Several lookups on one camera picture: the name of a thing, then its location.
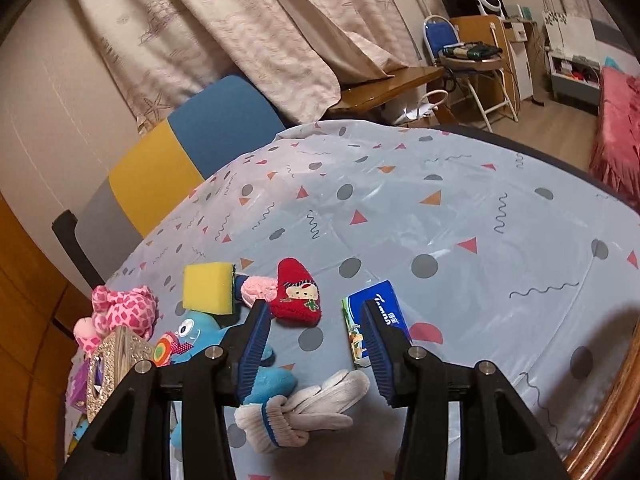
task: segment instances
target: chair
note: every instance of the chair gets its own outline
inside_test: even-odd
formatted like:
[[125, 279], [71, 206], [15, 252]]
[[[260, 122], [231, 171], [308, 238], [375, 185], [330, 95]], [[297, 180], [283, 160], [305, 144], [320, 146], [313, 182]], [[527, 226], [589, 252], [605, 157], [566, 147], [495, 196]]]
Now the chair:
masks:
[[[471, 95], [473, 96], [474, 101], [478, 106], [478, 110], [482, 114], [482, 118], [484, 119], [484, 123], [486, 124], [487, 129], [491, 133], [493, 133], [493, 130], [486, 115], [489, 112], [493, 112], [494, 110], [502, 108], [503, 106], [509, 107], [513, 120], [515, 122], [518, 122], [516, 110], [513, 108], [513, 104], [511, 103], [511, 100], [507, 95], [506, 88], [504, 87], [503, 67], [505, 65], [505, 61], [503, 58], [487, 61], [445, 58], [441, 54], [441, 51], [444, 47], [462, 46], [463, 43], [461, 43], [458, 32], [451, 24], [451, 22], [447, 18], [444, 18], [443, 16], [439, 16], [437, 14], [427, 16], [427, 18], [424, 20], [423, 37], [424, 44], [427, 47], [427, 52], [429, 54], [431, 62], [434, 65], [441, 65], [445, 68], [449, 68], [456, 78], [460, 78], [466, 83], [466, 86], [469, 88], [469, 91], [471, 92]], [[480, 98], [478, 97], [476, 89], [471, 83], [470, 79], [471, 76], [477, 75], [487, 75], [492, 78], [498, 78], [498, 82], [500, 84], [500, 87], [502, 88], [502, 95], [504, 96], [504, 100], [501, 103], [498, 103], [497, 105], [490, 108], [484, 108], [482, 106]]]
[[227, 76], [143, 136], [111, 169], [77, 219], [67, 210], [51, 228], [93, 288], [118, 270], [193, 189], [284, 129], [251, 83]]

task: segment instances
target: silver bolt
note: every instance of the silver bolt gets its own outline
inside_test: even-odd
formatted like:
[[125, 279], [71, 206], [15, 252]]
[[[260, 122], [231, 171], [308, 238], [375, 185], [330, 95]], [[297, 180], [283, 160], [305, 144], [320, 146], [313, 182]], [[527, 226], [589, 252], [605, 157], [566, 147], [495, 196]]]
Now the silver bolt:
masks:
[[478, 365], [478, 370], [485, 375], [493, 375], [495, 373], [495, 369], [495, 365], [491, 361], [482, 361]]
[[424, 359], [427, 357], [427, 351], [421, 346], [412, 346], [409, 348], [409, 355], [414, 359]]
[[223, 352], [224, 351], [222, 349], [222, 346], [213, 345], [204, 351], [204, 355], [206, 355], [209, 359], [217, 359], [219, 357], [222, 357]]
[[146, 374], [151, 370], [151, 361], [138, 361], [134, 368], [139, 374]]

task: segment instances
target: plush toy eye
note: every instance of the plush toy eye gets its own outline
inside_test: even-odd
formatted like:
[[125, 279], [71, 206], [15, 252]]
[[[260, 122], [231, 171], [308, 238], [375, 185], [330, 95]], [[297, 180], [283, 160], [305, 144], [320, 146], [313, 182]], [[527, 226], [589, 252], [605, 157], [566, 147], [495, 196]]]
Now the plush toy eye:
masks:
[[193, 328], [193, 319], [185, 319], [178, 327], [178, 336], [184, 337]]

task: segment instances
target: yellow sponge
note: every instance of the yellow sponge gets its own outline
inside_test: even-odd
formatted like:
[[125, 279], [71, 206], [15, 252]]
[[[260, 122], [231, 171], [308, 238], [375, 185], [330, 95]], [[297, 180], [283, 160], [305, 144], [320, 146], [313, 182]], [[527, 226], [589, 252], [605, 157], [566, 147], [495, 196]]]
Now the yellow sponge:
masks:
[[209, 314], [232, 314], [234, 266], [224, 262], [184, 268], [182, 306]]

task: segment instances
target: pink giraffe plush toy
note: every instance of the pink giraffe plush toy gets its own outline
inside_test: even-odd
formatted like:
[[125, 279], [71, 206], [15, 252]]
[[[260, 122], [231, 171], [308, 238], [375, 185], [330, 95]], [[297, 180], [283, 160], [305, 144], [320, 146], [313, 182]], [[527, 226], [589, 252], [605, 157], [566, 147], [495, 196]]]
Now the pink giraffe plush toy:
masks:
[[79, 319], [74, 326], [76, 341], [87, 355], [120, 325], [128, 326], [143, 339], [151, 337], [157, 303], [148, 286], [120, 292], [99, 285], [91, 295], [91, 302], [93, 315]]

